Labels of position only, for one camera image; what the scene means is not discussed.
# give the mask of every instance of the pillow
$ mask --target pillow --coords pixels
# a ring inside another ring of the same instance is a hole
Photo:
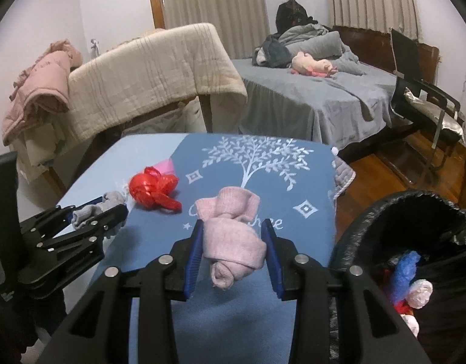
[[[302,51],[309,53],[314,59],[321,60],[330,56],[340,56],[343,54],[342,42],[338,31],[332,31],[326,35],[313,37],[307,41],[296,42],[287,45],[290,54],[295,56]]]

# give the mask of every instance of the pink sock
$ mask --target pink sock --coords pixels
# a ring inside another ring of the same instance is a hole
[[[259,203],[256,194],[240,187],[225,187],[217,197],[196,201],[204,221],[204,257],[211,260],[211,279],[221,289],[263,267],[266,244],[246,224]]]

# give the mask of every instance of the gray bed sheet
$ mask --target gray bed sheet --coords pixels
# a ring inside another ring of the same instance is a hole
[[[366,74],[331,78],[294,75],[289,68],[233,60],[248,92],[243,134],[298,138],[343,149],[391,127],[396,77],[363,64]]]

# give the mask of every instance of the beige blanket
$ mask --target beige blanket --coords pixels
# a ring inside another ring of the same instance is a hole
[[[61,132],[65,139],[55,157],[109,127],[198,94],[211,95],[213,131],[235,132],[247,100],[215,27],[205,23],[156,32],[108,51],[70,74],[69,94],[70,110],[49,116],[48,128],[60,132],[57,142]],[[42,145],[36,144],[40,138],[29,137],[21,135],[11,147],[30,181],[45,171],[32,165],[36,149],[42,154],[56,149],[49,148],[49,136]]]

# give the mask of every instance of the curtain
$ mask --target curtain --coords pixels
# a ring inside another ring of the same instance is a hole
[[[398,30],[418,40],[419,25],[414,0],[331,0],[334,25],[388,33]]]
[[[250,57],[269,33],[265,0],[164,0],[170,29],[212,23],[231,59]]]

